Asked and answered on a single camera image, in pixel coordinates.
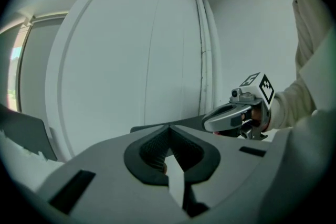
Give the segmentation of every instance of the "person's hand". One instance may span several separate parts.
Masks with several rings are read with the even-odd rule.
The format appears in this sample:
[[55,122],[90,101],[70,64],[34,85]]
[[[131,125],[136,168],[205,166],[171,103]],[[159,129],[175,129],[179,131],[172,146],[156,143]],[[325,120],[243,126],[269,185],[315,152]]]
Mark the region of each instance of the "person's hand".
[[[260,122],[261,122],[261,109],[257,108],[257,109],[252,109],[252,112],[251,112],[251,118],[253,120],[253,125],[259,125]],[[242,117],[241,117],[242,120],[245,119],[245,115],[242,114]],[[268,120],[268,123],[264,125],[264,127],[262,128],[262,131],[265,131],[267,128],[268,128],[268,125],[269,125],[269,121],[270,121],[270,118]]]

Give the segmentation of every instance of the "window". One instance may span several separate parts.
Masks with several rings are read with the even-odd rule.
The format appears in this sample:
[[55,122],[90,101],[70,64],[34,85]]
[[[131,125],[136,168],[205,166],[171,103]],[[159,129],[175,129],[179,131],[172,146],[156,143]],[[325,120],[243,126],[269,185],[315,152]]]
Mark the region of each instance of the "window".
[[17,95],[17,74],[20,56],[22,54],[23,46],[29,32],[29,26],[22,25],[18,35],[15,39],[14,46],[9,62],[8,71],[8,86],[7,86],[7,105],[8,108],[14,111],[18,111],[18,95]]

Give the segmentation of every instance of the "sleeve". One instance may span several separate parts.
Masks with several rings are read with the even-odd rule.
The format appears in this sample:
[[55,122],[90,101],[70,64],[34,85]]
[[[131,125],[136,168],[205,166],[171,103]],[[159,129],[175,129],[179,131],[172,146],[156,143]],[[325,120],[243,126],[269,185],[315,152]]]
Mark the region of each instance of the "sleeve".
[[265,131],[294,126],[301,118],[311,115],[315,104],[299,75],[300,69],[313,55],[312,41],[307,26],[300,16],[298,3],[293,1],[293,10],[298,32],[298,48],[295,56],[297,79],[283,92],[275,94],[271,106],[271,119]]

